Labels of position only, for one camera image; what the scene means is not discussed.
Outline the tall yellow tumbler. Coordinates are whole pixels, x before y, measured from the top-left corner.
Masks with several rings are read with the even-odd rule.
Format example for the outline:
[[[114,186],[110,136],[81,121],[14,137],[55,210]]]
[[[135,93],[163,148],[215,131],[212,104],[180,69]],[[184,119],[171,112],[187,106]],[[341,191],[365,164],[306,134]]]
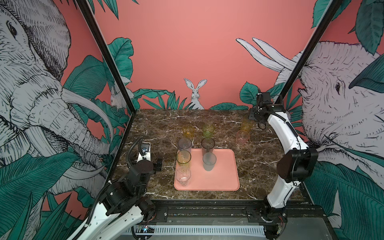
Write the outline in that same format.
[[[247,119],[247,118],[243,119],[242,123],[241,123],[241,130],[249,133],[254,126],[254,122],[255,121]]]

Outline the tall light green tumbler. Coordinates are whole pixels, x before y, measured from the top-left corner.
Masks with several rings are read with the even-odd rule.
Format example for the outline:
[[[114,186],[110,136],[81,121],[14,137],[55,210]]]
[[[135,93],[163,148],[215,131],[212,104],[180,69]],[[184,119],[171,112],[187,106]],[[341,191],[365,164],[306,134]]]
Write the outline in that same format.
[[[179,168],[189,168],[191,163],[191,153],[187,150],[178,151],[177,153],[177,165]]]

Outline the tall blue-grey clear tumbler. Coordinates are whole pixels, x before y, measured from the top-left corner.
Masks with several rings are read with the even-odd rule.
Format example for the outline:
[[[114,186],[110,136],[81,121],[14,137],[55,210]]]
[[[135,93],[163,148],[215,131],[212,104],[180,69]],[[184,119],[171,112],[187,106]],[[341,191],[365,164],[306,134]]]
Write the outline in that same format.
[[[189,138],[183,137],[178,140],[178,149],[179,151],[187,151],[191,153],[192,141]]]

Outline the tall dark grey tumbler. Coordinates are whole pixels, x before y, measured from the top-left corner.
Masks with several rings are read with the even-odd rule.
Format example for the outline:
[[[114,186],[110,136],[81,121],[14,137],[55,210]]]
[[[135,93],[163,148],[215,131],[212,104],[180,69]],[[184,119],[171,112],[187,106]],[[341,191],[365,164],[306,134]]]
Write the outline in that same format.
[[[213,138],[203,138],[201,141],[202,154],[213,153],[216,142]]]

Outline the teal frosted tumbler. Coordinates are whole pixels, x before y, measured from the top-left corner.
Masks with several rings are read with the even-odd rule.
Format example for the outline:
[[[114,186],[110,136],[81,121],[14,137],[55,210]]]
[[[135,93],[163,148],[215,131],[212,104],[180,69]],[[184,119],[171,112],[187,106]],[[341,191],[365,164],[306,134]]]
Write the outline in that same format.
[[[206,153],[203,155],[203,167],[206,171],[211,171],[217,162],[217,157],[213,153]]]

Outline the pink plastic tray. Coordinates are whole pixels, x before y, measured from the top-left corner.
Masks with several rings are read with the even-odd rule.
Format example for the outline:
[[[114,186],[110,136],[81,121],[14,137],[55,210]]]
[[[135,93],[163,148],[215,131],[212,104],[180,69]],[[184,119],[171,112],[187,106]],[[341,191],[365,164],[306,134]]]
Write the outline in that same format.
[[[237,191],[240,187],[235,153],[230,149],[215,149],[213,151],[217,162],[211,171],[203,167],[201,149],[192,149],[190,162],[191,177],[187,185],[181,185],[177,180],[174,187],[178,191]]]

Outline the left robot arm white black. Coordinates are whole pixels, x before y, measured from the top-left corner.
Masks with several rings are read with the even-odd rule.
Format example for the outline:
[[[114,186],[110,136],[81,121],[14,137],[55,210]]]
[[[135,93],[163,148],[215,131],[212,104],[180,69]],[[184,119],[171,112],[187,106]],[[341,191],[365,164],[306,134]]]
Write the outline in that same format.
[[[141,160],[98,194],[87,219],[69,240],[115,240],[135,225],[156,217],[156,207],[146,196],[151,175],[162,169],[162,159]]]

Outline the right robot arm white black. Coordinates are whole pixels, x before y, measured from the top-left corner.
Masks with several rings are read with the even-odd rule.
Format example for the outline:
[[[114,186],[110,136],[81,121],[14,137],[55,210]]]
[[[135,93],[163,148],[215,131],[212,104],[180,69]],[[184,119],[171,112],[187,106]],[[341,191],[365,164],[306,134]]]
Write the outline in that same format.
[[[269,124],[285,153],[277,163],[277,181],[261,209],[265,222],[280,221],[295,188],[312,175],[319,154],[299,137],[283,105],[273,103],[269,92],[257,94],[256,105],[251,108],[249,119],[259,124]]]

